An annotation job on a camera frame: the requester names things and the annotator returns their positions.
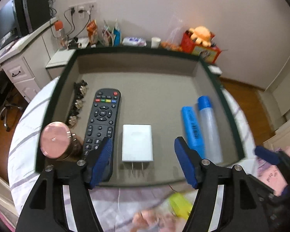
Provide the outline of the white desk with drawers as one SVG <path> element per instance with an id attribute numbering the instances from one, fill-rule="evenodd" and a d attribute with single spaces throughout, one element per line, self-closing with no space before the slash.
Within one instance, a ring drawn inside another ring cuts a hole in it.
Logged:
<path id="1" fill-rule="evenodd" d="M 53 24 L 57 20 L 52 18 L 33 33 L 0 50 L 0 71 L 5 72 L 27 102 L 51 81 L 46 65 L 59 49 L 53 36 Z"/>

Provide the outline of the red cartoon storage box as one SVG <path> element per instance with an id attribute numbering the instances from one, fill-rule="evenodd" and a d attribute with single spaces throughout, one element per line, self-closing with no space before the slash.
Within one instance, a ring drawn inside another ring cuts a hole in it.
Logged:
<path id="1" fill-rule="evenodd" d="M 182 37 L 180 47 L 183 52 L 200 56 L 207 63 L 215 63 L 221 54 L 221 49 L 217 46 L 204 47 L 202 44 L 196 44 L 190 38 L 191 33 L 187 30 Z"/>

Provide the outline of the orange capped bottle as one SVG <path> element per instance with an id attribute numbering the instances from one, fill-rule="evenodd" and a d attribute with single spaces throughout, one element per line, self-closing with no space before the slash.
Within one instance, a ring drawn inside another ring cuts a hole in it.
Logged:
<path id="1" fill-rule="evenodd" d="M 60 50 L 67 49 L 68 45 L 68 37 L 65 33 L 63 22 L 61 20 L 57 20 L 54 23 L 54 28 L 55 28 L 55 37 L 57 39 L 57 43 L 59 45 Z"/>

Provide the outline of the orange octopus plush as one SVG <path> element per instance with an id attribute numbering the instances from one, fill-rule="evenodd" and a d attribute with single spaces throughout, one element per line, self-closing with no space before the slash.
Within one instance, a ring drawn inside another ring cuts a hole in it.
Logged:
<path id="1" fill-rule="evenodd" d="M 212 45 L 212 34 L 204 26 L 198 26 L 196 28 L 190 28 L 189 32 L 191 33 L 190 39 L 196 44 L 201 44 L 204 47 L 210 47 Z"/>

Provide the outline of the blue capped glue bottle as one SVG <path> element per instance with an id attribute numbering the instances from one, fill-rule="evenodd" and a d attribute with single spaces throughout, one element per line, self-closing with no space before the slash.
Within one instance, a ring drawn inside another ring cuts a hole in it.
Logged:
<path id="1" fill-rule="evenodd" d="M 216 117 L 210 98 L 201 96 L 197 100 L 199 109 L 200 125 L 205 145 L 205 157 L 215 164 L 223 162 L 222 148 L 219 138 L 219 132 Z"/>

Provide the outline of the wet wipes pack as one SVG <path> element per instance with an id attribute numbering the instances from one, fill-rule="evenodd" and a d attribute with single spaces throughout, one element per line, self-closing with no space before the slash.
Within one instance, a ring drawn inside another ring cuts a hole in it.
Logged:
<path id="1" fill-rule="evenodd" d="M 137 38 L 137 37 L 125 37 L 122 40 L 122 45 L 123 46 L 132 46 L 132 47 L 146 47 L 147 42 L 146 40 L 142 38 Z"/>

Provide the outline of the black computer monitor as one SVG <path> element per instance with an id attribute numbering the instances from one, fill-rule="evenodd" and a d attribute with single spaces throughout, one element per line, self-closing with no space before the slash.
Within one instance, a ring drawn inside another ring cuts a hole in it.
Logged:
<path id="1" fill-rule="evenodd" d="M 0 10 L 0 49 L 18 39 L 13 0 L 10 0 Z"/>

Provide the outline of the clear plastic bag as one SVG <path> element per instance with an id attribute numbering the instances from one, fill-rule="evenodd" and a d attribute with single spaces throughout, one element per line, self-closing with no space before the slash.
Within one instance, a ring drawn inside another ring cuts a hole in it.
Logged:
<path id="1" fill-rule="evenodd" d="M 182 35 L 185 32 L 184 21 L 177 15 L 173 15 L 170 19 L 168 30 L 166 32 L 166 42 L 172 44 L 179 44 Z"/>

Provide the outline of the white low tv cabinet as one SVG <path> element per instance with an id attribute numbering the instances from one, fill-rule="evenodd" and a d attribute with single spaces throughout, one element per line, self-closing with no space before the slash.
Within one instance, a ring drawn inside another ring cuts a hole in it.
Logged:
<path id="1" fill-rule="evenodd" d="M 82 48 L 104 48 L 104 46 L 100 43 L 96 44 L 95 47 L 90 47 L 88 43 L 84 42 L 82 44 Z M 151 41 L 147 41 L 147 46 L 143 48 L 151 48 Z M 48 62 L 46 65 L 46 71 L 50 75 L 51 79 L 54 79 L 63 72 L 65 66 L 71 59 L 72 55 L 74 54 L 76 50 L 71 49 L 71 50 L 58 50 L 51 60 Z M 222 70 L 215 64 L 208 64 L 209 70 L 214 74 L 220 77 L 222 75 Z"/>

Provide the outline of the pink and black tray box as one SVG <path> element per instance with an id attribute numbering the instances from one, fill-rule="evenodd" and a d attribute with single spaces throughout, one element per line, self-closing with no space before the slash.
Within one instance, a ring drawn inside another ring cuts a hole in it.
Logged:
<path id="1" fill-rule="evenodd" d="M 181 109 L 197 110 L 201 96 L 210 98 L 223 154 L 222 165 L 232 165 L 245 157 L 235 118 L 222 85 L 199 57 L 164 49 L 116 47 L 77 50 L 63 70 L 52 93 L 43 125 L 66 122 L 73 98 L 74 83 L 85 80 L 87 93 L 73 132 L 82 140 L 99 89 L 121 92 L 112 169 L 106 186 L 150 186 L 180 182 L 184 175 L 174 152 L 174 140 L 185 136 Z M 153 162 L 144 174 L 121 161 L 124 124 L 151 125 Z"/>

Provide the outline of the black office chair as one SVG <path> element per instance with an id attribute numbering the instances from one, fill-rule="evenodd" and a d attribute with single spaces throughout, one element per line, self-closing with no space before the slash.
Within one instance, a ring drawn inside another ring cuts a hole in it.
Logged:
<path id="1" fill-rule="evenodd" d="M 9 111 L 17 109 L 21 113 L 24 112 L 26 101 L 22 102 L 22 100 L 22 95 L 17 91 L 8 76 L 0 71 L 0 120 L 3 121 L 6 132 L 10 132 L 11 127 L 16 124 L 16 120 L 14 120 L 12 126 L 8 125 Z"/>

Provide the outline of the yellow highlighter marker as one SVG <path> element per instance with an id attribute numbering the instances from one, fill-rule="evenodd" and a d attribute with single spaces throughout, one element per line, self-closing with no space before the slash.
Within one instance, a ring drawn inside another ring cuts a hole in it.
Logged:
<path id="1" fill-rule="evenodd" d="M 172 194 L 169 197 L 169 205 L 175 216 L 188 220 L 193 205 L 181 193 Z"/>

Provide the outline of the blue highlighter marker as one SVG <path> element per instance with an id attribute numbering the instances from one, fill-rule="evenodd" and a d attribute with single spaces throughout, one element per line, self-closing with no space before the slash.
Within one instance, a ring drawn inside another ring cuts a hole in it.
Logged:
<path id="1" fill-rule="evenodd" d="M 204 140 L 193 107 L 191 106 L 182 107 L 181 114 L 187 144 L 189 148 L 197 151 L 199 156 L 202 159 L 204 159 L 205 158 Z"/>

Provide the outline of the white striped tablecloth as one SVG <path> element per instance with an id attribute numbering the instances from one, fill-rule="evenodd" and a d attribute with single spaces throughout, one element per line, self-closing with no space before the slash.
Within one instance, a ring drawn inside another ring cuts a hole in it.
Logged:
<path id="1" fill-rule="evenodd" d="M 8 179 L 11 195 L 18 214 L 22 212 L 39 173 L 35 170 L 38 141 L 42 122 L 58 78 L 49 82 L 35 96 L 21 116 L 11 141 L 8 157 Z M 239 165 L 248 174 L 257 176 L 257 159 L 254 154 L 255 141 L 246 116 L 239 104 L 226 89 L 222 89 L 235 118 L 241 141 L 246 153 Z M 197 191 L 187 183 L 173 183 L 149 188 L 97 188 L 90 197 L 97 210 L 104 231 L 136 231 L 132 222 L 134 215 L 143 210 L 155 210 L 165 218 L 171 217 L 168 199 L 174 191 L 183 192 L 193 202 Z"/>

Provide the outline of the black computer tower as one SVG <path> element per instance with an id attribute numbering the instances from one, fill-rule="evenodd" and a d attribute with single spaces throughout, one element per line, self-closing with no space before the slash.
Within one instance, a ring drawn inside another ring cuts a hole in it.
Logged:
<path id="1" fill-rule="evenodd" d="M 33 33 L 50 19 L 49 0 L 12 0 L 19 37 Z"/>

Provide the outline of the white paper cup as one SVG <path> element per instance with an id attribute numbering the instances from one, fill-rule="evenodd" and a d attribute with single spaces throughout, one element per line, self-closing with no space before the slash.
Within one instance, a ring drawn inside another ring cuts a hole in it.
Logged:
<path id="1" fill-rule="evenodd" d="M 158 37 L 152 37 L 151 38 L 151 48 L 159 48 L 159 45 L 161 43 L 161 39 Z"/>

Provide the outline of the orange snack bag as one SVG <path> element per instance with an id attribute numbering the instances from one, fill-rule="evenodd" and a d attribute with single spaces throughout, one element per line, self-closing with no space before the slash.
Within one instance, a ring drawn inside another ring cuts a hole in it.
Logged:
<path id="1" fill-rule="evenodd" d="M 98 26 L 97 26 L 96 20 L 94 19 L 93 21 L 88 23 L 86 29 L 87 29 L 90 44 L 91 45 L 97 44 L 98 43 Z"/>

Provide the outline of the wall power socket strip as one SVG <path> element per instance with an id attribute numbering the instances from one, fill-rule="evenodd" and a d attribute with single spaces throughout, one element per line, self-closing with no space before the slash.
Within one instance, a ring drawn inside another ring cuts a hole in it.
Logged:
<path id="1" fill-rule="evenodd" d="M 69 9 L 74 8 L 75 12 L 79 12 L 80 10 L 93 12 L 95 9 L 97 9 L 97 2 L 91 1 L 86 3 L 80 3 L 77 5 L 71 5 L 68 7 Z"/>

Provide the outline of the pink pig figurine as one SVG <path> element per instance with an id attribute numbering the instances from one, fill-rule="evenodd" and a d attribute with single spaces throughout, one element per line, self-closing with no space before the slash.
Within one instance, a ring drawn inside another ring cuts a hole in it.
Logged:
<path id="1" fill-rule="evenodd" d="M 185 219 L 172 213 L 162 214 L 155 210 L 144 210 L 134 215 L 130 231 L 176 232 L 182 231 L 185 224 Z"/>

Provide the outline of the pink floral bedding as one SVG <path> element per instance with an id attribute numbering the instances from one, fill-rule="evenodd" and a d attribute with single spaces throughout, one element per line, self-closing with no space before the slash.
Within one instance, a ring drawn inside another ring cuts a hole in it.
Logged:
<path id="1" fill-rule="evenodd" d="M 275 196 L 284 196 L 290 193 L 290 177 L 287 177 L 289 180 L 287 181 L 277 165 L 271 165 L 259 157 L 257 157 L 257 162 L 258 180 L 273 189 Z"/>

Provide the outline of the white power adapter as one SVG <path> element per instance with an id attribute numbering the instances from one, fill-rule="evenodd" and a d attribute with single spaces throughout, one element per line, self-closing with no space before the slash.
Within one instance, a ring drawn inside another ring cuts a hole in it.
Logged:
<path id="1" fill-rule="evenodd" d="M 144 164 L 153 162 L 151 125 L 123 125 L 121 161 L 131 164 L 132 173 L 136 164 L 144 174 Z"/>

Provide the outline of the black remote control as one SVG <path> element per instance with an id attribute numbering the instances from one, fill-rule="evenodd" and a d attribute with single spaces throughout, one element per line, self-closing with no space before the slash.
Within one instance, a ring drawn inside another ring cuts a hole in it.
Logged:
<path id="1" fill-rule="evenodd" d="M 94 96 L 83 144 L 83 157 L 97 150 L 104 137 L 115 141 L 116 123 L 121 92 L 117 89 L 99 89 Z"/>

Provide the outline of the blue white snack bag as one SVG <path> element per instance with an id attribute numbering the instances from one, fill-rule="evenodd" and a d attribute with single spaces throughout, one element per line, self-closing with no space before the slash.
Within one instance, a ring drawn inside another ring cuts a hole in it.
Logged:
<path id="1" fill-rule="evenodd" d="M 117 46 L 120 46 L 120 44 L 121 44 L 121 30 L 116 20 L 114 28 L 113 28 L 113 46 L 117 47 Z"/>

